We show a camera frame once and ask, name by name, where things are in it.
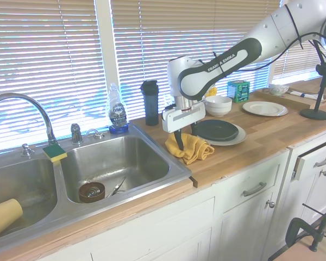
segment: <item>stack of bowls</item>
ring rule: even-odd
[[[232,99],[222,96],[209,96],[205,98],[205,109],[214,117],[222,117],[230,112]]]

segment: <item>dish soap bottle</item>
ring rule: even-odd
[[[115,83],[110,84],[109,90],[110,133],[118,134],[128,131],[126,110],[121,102],[120,92]]]

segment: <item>black tumbler lid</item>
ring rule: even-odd
[[[156,80],[145,80],[140,87],[141,93],[144,95],[157,95],[158,85]]]

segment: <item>yellow cup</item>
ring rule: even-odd
[[[23,215],[23,210],[18,201],[11,199],[0,203],[0,232],[15,222]]]

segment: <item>black plate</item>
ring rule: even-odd
[[[238,128],[227,121],[206,120],[199,122],[197,127],[199,137],[212,141],[229,141],[238,133]]]

